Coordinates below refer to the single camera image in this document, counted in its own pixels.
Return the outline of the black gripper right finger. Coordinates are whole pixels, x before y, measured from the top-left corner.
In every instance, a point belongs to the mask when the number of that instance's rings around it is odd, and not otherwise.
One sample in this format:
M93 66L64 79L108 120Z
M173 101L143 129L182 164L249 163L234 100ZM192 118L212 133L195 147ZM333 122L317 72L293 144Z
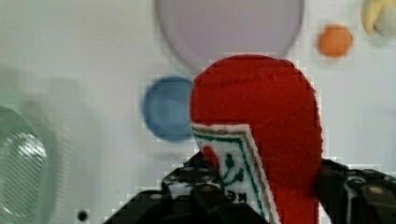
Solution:
M396 180L323 159L316 192L332 224L396 224Z

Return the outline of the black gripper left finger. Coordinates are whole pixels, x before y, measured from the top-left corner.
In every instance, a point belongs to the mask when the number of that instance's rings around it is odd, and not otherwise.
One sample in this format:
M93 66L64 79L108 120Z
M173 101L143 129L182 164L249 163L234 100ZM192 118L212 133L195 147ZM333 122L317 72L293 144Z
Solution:
M268 224L247 203L226 196L219 171L195 154L167 175L159 190L145 190L104 224Z

